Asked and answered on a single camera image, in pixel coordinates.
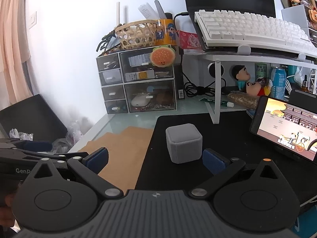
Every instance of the white computer mouse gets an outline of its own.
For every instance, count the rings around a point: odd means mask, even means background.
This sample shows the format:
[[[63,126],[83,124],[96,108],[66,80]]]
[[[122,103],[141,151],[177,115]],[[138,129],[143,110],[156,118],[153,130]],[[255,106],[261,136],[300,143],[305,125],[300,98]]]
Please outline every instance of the white computer mouse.
[[[134,107],[144,107],[150,102],[152,98],[153,96],[149,94],[138,94],[134,97],[134,99],[132,99],[131,105]]]

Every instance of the bamboo basket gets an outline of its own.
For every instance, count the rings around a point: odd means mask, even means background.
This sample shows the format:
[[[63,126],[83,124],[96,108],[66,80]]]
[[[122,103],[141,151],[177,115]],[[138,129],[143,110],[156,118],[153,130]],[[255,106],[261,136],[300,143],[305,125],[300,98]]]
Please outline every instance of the bamboo basket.
[[[124,50],[152,47],[156,40],[156,20],[139,20],[115,29]]]

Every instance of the white keyboard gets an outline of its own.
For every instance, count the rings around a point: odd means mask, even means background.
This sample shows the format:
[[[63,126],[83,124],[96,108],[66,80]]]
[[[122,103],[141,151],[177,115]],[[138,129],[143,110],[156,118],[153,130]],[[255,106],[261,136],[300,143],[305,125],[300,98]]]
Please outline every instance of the white keyboard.
[[[303,53],[317,58],[317,48],[299,25],[254,13],[195,12],[207,47],[250,47]]]

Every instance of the pink curtain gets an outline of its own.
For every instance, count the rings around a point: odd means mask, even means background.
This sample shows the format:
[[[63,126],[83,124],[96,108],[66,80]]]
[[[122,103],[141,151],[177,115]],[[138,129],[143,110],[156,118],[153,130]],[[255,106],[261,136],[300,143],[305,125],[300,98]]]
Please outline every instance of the pink curtain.
[[[0,0],[0,110],[32,95],[22,68],[29,58],[24,0]]]

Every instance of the spacebar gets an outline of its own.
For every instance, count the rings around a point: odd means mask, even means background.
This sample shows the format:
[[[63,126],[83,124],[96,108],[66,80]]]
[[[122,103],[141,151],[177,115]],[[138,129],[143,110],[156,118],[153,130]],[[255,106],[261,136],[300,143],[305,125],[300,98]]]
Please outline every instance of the spacebar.
[[[262,36],[258,34],[249,34],[245,33],[243,35],[244,40],[250,40],[250,41],[258,41],[258,42],[264,42],[264,43],[273,43],[273,44],[279,44],[279,45],[285,45],[285,40],[281,38],[275,38],[275,37],[268,37],[268,36]]]

